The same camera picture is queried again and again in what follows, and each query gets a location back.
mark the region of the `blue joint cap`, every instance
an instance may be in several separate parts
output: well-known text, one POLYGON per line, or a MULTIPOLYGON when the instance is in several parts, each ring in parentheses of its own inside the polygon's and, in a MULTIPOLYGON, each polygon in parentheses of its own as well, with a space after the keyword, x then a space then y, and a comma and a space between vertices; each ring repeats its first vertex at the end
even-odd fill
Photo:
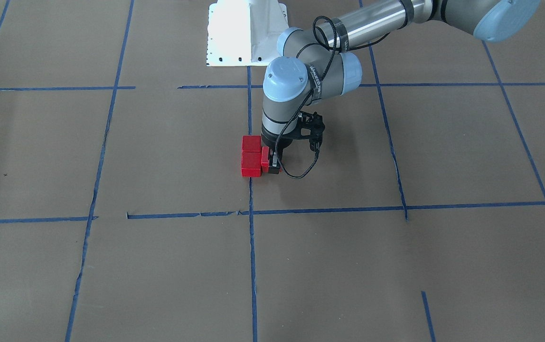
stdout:
POLYGON ((309 84, 307 66, 295 57, 277 57, 266 67, 264 95, 274 102, 287 102, 309 84))
POLYGON ((503 41, 532 18, 540 0, 502 0, 477 24, 473 35, 484 41, 503 41))
POLYGON ((286 28, 285 31, 281 33, 279 36, 279 39, 277 39, 277 52, 279 52, 279 56, 283 56, 283 49, 285 48, 285 42, 290 37, 294 31, 300 30, 300 28, 286 28))
POLYGON ((342 52, 342 69, 344 71, 344 83, 342 85, 342 94, 353 91, 361 84, 363 70, 359 58, 352 52, 342 52))

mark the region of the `black cable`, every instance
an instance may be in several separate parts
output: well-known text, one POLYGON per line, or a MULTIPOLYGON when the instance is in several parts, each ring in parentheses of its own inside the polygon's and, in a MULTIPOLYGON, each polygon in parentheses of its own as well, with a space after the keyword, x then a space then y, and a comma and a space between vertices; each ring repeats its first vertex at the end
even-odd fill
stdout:
MULTIPOLYGON (((328 17, 320 15, 320 16, 316 17, 315 20, 312 22, 312 34, 314 35, 317 43, 319 43, 321 46, 327 48, 327 50, 331 50, 331 55, 329 56, 329 61, 327 62, 327 66, 325 67, 325 71, 323 72, 323 74, 321 74, 321 77, 320 77, 321 82, 323 82, 323 80, 325 79, 325 76, 327 76, 327 72, 329 71, 329 68, 331 68, 331 63, 333 63, 334 57, 336 56, 336 50, 337 50, 337 45, 338 45, 338 42, 336 40, 338 39, 338 31, 336 30, 336 26, 335 26, 334 22, 331 21, 331 19, 329 19, 328 17), (332 48, 329 48, 329 42, 327 42, 327 41, 325 42, 325 45, 324 45, 324 43, 322 41, 320 41, 320 39, 319 39, 319 37, 317 35, 317 31, 316 31, 317 28, 318 28, 317 27, 317 22, 319 20, 321 20, 321 19, 325 20, 327 23, 329 23, 329 25, 331 25, 331 31, 334 33, 334 46, 332 48)), ((309 98, 313 94, 314 94, 314 90, 311 89, 309 91, 309 93, 307 94, 307 96, 302 101, 302 103, 300 104, 300 106, 298 107, 298 109, 296 110, 296 112, 294 113, 294 115, 292 115, 291 119, 285 124, 283 129, 281 129, 281 132, 279 132, 279 135, 277 135, 277 140, 275 140, 275 143, 274 143, 274 151, 277 154, 277 157, 279 156, 279 141, 281 141, 281 136, 283 136, 283 134, 285 134, 285 131, 290 126, 290 124, 293 123, 298 118, 302 108, 309 101, 309 98)), ((291 173, 287 172, 287 169, 285 169, 285 165, 281 161, 281 158, 279 158, 279 165, 281 165, 281 169, 283 169, 283 172, 285 172, 285 174, 288 175, 288 177, 290 177, 292 179, 295 179, 295 180, 300 180, 300 179, 306 177, 306 175, 308 175, 308 173, 312 170, 314 165, 317 164, 318 160, 319 160, 319 148, 316 147, 316 149, 314 150, 314 158, 312 158, 311 165, 300 176, 294 176, 291 173)))
MULTIPOLYGON (((277 140, 275 140, 274 142, 274 151, 277 154, 277 157, 279 157, 279 141, 281 141, 281 136, 285 133, 285 130, 290 126, 290 124, 293 123, 298 118, 298 115, 300 115, 302 107, 304 107, 307 101, 309 101, 309 98, 312 96, 312 93, 314 93, 314 91, 311 89, 311 91, 309 91, 309 93, 306 95, 306 97, 304 98, 304 100, 302 101, 302 103, 300 104, 296 112, 294 113, 294 115, 285 124, 285 126, 283 127, 279 135, 277 135, 277 140)), ((304 178, 306 175, 308 175, 308 173, 312 170, 314 165, 317 164, 317 160, 319 160, 319 149, 315 150, 312 164, 303 174, 301 174, 301 176, 294 176, 291 173, 287 172, 287 170, 285 169, 285 165, 281 161, 281 158, 279 158, 279 165, 281 165, 281 169, 283 169, 283 172, 285 172, 285 174, 288 175, 288 177, 293 178, 295 180, 300 180, 304 178)))
POLYGON ((349 48, 349 51, 359 50, 360 48, 369 48, 370 46, 376 45, 377 43, 380 43, 381 41, 385 40, 385 38, 388 37, 388 35, 390 35, 390 32, 383 35, 380 39, 378 39, 377 41, 374 41, 372 43, 369 43, 369 44, 366 44, 366 45, 361 45, 361 46, 358 46, 358 47, 351 47, 351 48, 349 48))
POLYGON ((329 42, 325 41, 325 45, 323 45, 322 41, 319 40, 319 37, 317 35, 317 22, 321 19, 325 20, 331 26, 331 32, 334 33, 334 46, 331 49, 331 56, 329 56, 329 61, 327 62, 327 67, 325 67, 325 71, 323 72, 323 74, 321 74, 321 82, 323 82, 325 76, 327 76, 329 68, 331 67, 331 63, 333 63, 334 61, 334 57, 336 56, 336 48, 338 45, 338 42, 336 40, 338 39, 338 31, 336 30, 336 25, 334 24, 334 22, 331 21, 331 19, 329 19, 328 17, 325 17, 324 15, 316 17, 312 22, 312 35, 314 35, 317 43, 320 43, 321 46, 327 48, 327 50, 330 50, 329 42))

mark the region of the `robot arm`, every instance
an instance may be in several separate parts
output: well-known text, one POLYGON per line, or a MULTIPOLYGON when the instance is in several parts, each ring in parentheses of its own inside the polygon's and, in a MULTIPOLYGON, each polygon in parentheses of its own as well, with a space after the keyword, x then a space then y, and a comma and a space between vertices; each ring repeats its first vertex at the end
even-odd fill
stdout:
MULTIPOLYGON (((385 37, 412 22, 443 21, 484 41, 503 41, 519 31, 540 0, 376 0, 338 18, 324 19, 312 30, 288 28, 279 36, 281 57, 266 68, 263 81, 262 142, 269 173, 285 170, 283 149, 293 140, 309 139, 316 163, 322 143, 322 117, 301 111, 357 89, 362 69, 350 51, 385 37), (310 130, 303 136, 302 130, 310 130)), ((304 177, 310 168, 300 177, 304 177)))

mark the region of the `red block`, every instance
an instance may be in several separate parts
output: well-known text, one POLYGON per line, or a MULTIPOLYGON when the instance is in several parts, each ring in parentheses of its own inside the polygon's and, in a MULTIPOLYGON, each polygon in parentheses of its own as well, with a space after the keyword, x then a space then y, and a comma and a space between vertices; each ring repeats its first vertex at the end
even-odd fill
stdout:
POLYGON ((243 177, 262 176, 262 167, 260 165, 262 154, 260 152, 242 152, 241 153, 241 175, 243 177))
POLYGON ((244 135, 241 152, 262 153, 262 143, 259 135, 244 135))
POLYGON ((268 173, 268 168, 270 167, 268 164, 268 153, 270 153, 270 148, 268 146, 262 147, 262 158, 260 160, 260 165, 264 173, 268 173))
POLYGON ((241 175, 262 176, 262 143, 259 135, 244 135, 241 144, 241 175))

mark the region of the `black tape band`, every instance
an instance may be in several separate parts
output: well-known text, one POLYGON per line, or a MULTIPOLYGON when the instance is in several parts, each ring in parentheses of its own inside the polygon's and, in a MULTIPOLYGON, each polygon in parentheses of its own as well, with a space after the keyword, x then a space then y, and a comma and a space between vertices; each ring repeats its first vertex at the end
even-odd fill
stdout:
POLYGON ((409 24, 414 21, 414 4, 412 4, 412 0, 399 0, 401 4, 403 5, 403 8, 405 9, 405 22, 403 23, 403 26, 401 26, 399 29, 405 28, 405 26, 408 26, 409 24))
POLYGON ((321 82, 321 76, 314 65, 307 64, 307 70, 309 71, 309 81, 312 89, 311 104, 317 104, 321 101, 321 94, 323 93, 323 82, 321 82))
POLYGON ((334 26, 336 26, 336 33, 338 34, 338 38, 340 38, 340 50, 342 50, 342 52, 347 52, 350 47, 348 46, 348 32, 346 26, 344 26, 342 20, 338 18, 333 18, 331 21, 334 23, 334 26))
POLYGON ((262 113, 264 113, 264 116, 266 117, 266 119, 270 120, 271 122, 273 122, 275 124, 285 125, 285 124, 289 123, 289 121, 276 121, 276 120, 271 119, 271 117, 266 115, 266 112, 264 110, 262 110, 262 113))
POLYGON ((448 24, 448 21, 446 20, 446 6, 448 5, 448 0, 443 0, 442 2, 442 20, 446 24, 448 24))
POLYGON ((431 21, 433 20, 433 17, 435 17, 435 15, 437 14, 437 6, 439 6, 439 1, 433 0, 433 9, 431 10, 431 16, 429 17, 429 19, 427 19, 427 21, 431 21))

